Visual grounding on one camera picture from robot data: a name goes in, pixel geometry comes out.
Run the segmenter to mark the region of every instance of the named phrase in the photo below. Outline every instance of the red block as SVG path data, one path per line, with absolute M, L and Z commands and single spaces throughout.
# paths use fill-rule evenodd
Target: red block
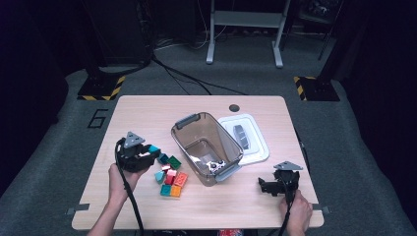
M 175 176 L 167 175 L 165 178 L 165 184 L 172 185 L 174 183 Z

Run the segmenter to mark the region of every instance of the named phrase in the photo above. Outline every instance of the transparent container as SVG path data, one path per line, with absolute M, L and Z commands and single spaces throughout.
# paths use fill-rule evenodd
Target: transparent container
M 213 186 L 241 168 L 242 148 L 206 112 L 178 121 L 172 127 L 171 135 L 205 186 Z

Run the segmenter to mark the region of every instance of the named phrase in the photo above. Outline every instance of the human arm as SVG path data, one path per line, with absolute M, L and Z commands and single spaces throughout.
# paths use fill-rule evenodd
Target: human arm
M 279 211 L 281 212 L 282 218 L 284 218 L 287 212 L 287 203 L 285 198 L 283 198 L 279 204 Z M 313 205 L 310 204 L 303 197 L 303 195 L 301 195 L 300 190 L 296 190 L 288 223 L 286 225 L 286 231 L 288 234 L 290 236 L 304 236 L 305 232 L 309 228 L 312 214 Z
M 136 173 L 130 173 L 124 171 L 126 181 L 129 183 L 132 191 L 135 190 L 136 184 L 139 178 L 147 172 L 147 169 L 141 170 Z M 122 210 L 123 204 L 128 199 L 128 194 L 123 184 L 122 176 L 120 175 L 119 169 L 116 164 L 111 164 L 108 169 L 109 175 L 109 192 L 108 200 L 105 205 L 100 217 L 98 218 L 95 225 L 89 232 L 89 236 L 105 236 L 111 235 L 113 232 L 114 224 L 116 223 L 117 216 L 119 216 Z

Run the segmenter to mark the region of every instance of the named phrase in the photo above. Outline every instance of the yellow and black tape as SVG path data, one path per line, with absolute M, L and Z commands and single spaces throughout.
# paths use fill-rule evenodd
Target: yellow and black tape
M 117 94 L 120 92 L 120 88 L 123 85 L 126 77 L 121 77 L 116 83 L 114 90 L 109 95 L 79 95 L 78 100 L 114 100 Z
M 300 96 L 301 100 L 307 100 L 306 92 L 301 85 L 301 80 L 315 80 L 315 77 L 294 77 L 295 86 L 297 87 L 298 95 Z

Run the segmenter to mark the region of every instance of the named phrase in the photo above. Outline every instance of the black cord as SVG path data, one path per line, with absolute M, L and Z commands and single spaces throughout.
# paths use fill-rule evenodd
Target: black cord
M 123 179 L 123 184 L 125 186 L 125 190 L 128 193 L 128 197 L 129 197 L 130 201 L 132 202 L 133 211 L 135 212 L 136 220 L 138 221 L 138 224 L 139 224 L 139 231 L 140 231 L 139 235 L 144 236 L 145 235 L 144 234 L 144 225 L 142 224 L 142 219 L 141 219 L 141 215 L 139 214 L 138 205 L 136 203 L 135 197 L 133 196 L 132 189 L 131 189 L 128 181 L 126 180 L 125 174 L 123 173 L 123 170 L 120 167 L 119 160 L 117 158 L 117 148 L 119 146 L 121 147 L 124 143 L 125 143 L 125 139 L 121 139 L 120 141 L 118 141 L 116 143 L 116 148 L 114 149 L 114 156 L 116 158 L 117 168 L 119 169 L 120 175 L 122 176 L 122 179 Z
M 191 76 L 189 76 L 189 75 L 187 75 L 187 74 L 184 74 L 184 73 L 182 73 L 182 72 L 180 72 L 180 71 L 177 71 L 177 70 L 175 70 L 175 69 L 173 69 L 173 68 L 171 68 L 171 67 L 168 67 L 168 66 L 166 66 L 166 65 L 164 65 L 162 62 L 160 62 L 157 58 L 156 58 L 156 56 L 153 54 L 152 55 L 152 58 L 151 58 L 151 60 L 153 61 L 153 62 L 155 62 L 156 64 L 158 64 L 159 66 L 161 66 L 161 67 L 163 67 L 163 68 L 165 68 L 165 70 L 169 70 L 169 71 L 171 71 L 171 72 L 174 72 L 174 73 L 176 73 L 176 74 L 178 74 L 178 75 L 180 75 L 180 76 L 183 76 L 183 77 L 185 77 L 185 78 L 188 78 L 188 79 L 190 79 L 190 80 L 192 80 L 192 81 L 194 81 L 194 82 L 196 82 L 197 84 L 199 84 L 209 95 L 211 95 L 211 92 L 203 85 L 203 84 L 205 84 L 205 85 L 208 85 L 208 86 L 212 86 L 212 87 L 216 87 L 216 88 L 220 88 L 220 89 L 226 89 L 226 90 L 230 90 L 230 91 L 233 91 L 233 92 L 236 92 L 236 93 L 239 93 L 239 94 L 242 94 L 242 95 L 248 95 L 248 94 L 246 94 L 246 93 L 244 93 L 244 92 L 241 92 L 241 91 L 238 91 L 238 90 L 234 90 L 234 89 L 231 89 L 231 88 L 226 88 L 226 87 L 222 87 L 222 86 L 218 86 L 218 85 L 214 85 L 214 84 L 211 84 L 211 83 L 208 83 L 208 82 L 204 82 L 204 81 L 201 81 L 201 80 L 199 80 L 199 79 L 196 79 L 196 78 L 194 78 L 194 77 L 191 77 Z
M 310 173 L 310 161 L 309 161 L 309 156 L 307 155 L 306 148 L 304 147 L 304 144 L 301 141 L 300 135 L 298 134 L 297 129 L 295 129 L 295 127 L 294 127 L 294 131 L 295 131 L 295 135 L 297 135 L 297 140 L 298 140 L 298 143 L 300 144 L 301 151 L 303 152 L 304 161 L 306 162 L 306 165 L 307 165 L 307 170 Z
M 179 80 L 178 78 L 176 78 L 176 77 L 174 77 L 174 75 L 172 75 L 166 68 L 164 68 L 165 69 L 165 71 L 166 71 L 166 73 L 168 73 L 168 75 L 170 75 L 171 77 L 172 77 L 172 79 L 174 79 L 174 81 L 177 83 L 177 85 L 179 86 L 179 87 L 181 87 L 181 89 L 185 92 L 185 93 L 187 93 L 188 95 L 190 95 L 185 89 L 184 89 L 184 87 L 182 87 L 181 86 L 181 84 L 178 82 L 178 81 L 181 81 L 181 80 Z
M 285 200 L 286 200 L 286 203 L 287 203 L 287 212 L 284 216 L 284 220 L 282 221 L 282 225 L 281 225 L 281 227 L 279 229 L 279 233 L 278 233 L 279 236 L 282 236 L 285 229 L 286 229 L 286 225 L 288 223 L 288 220 L 289 220 L 289 214 L 290 214 L 290 210 L 291 210 L 291 207 L 292 207 L 292 203 L 294 202 L 295 192 L 288 191 L 288 186 L 287 186 L 286 182 L 282 179 L 282 176 L 279 176 L 279 180 L 282 182 L 282 184 L 284 186 Z M 276 232 L 276 230 L 277 229 L 272 229 L 271 232 L 269 234 L 267 234 L 267 236 L 272 235 L 274 232 Z

